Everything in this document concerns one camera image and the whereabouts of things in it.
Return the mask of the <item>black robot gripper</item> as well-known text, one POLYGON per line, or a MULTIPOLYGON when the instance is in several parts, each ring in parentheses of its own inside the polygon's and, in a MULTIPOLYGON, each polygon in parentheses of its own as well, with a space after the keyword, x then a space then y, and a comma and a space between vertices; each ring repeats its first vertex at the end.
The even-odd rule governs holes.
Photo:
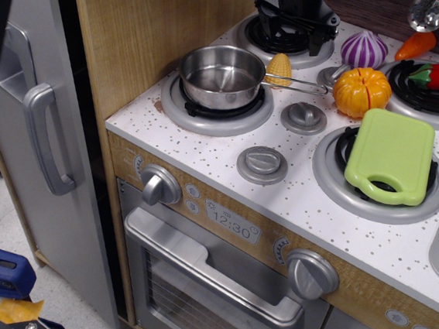
POLYGON ((259 28, 256 45, 266 53, 274 52, 276 33, 282 26, 299 28, 309 35, 310 57, 319 54, 325 38, 335 38, 340 18, 324 0, 256 0, 259 28))

